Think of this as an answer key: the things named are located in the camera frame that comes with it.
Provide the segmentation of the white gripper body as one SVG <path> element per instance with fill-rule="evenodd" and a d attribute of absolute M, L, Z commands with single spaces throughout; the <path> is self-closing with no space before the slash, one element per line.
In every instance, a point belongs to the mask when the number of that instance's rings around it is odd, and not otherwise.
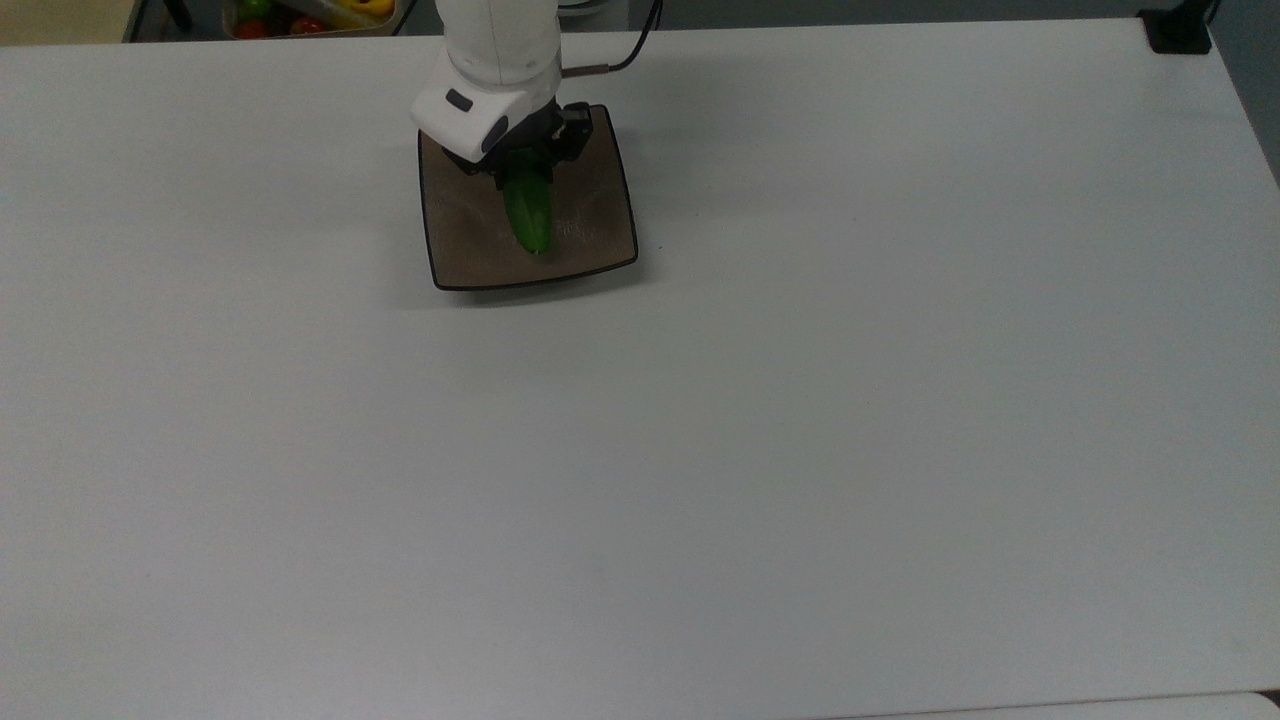
<path fill-rule="evenodd" d="M 559 58 L 515 85 L 485 85 L 463 74 L 449 58 L 438 58 L 411 117 L 468 176 L 479 176 L 476 164 L 489 152 L 508 152 L 507 176 L 525 167 L 552 177 L 554 167 L 541 164 L 541 109 L 556 101 L 561 78 Z"/>

